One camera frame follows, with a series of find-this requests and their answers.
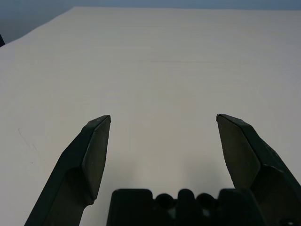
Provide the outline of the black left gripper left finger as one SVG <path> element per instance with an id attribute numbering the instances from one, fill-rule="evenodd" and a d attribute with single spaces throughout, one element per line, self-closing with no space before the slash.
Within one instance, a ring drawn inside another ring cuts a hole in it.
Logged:
<path id="1" fill-rule="evenodd" d="M 78 226 L 97 199 L 103 177 L 111 118 L 89 121 L 63 151 L 25 225 Z"/>

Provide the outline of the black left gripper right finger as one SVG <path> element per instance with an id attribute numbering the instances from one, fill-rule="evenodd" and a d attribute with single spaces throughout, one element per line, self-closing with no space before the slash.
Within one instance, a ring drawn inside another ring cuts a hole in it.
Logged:
<path id="1" fill-rule="evenodd" d="M 299 226 L 301 185 L 279 155 L 242 119 L 218 114 L 216 121 L 234 187 L 252 192 L 269 226 Z"/>

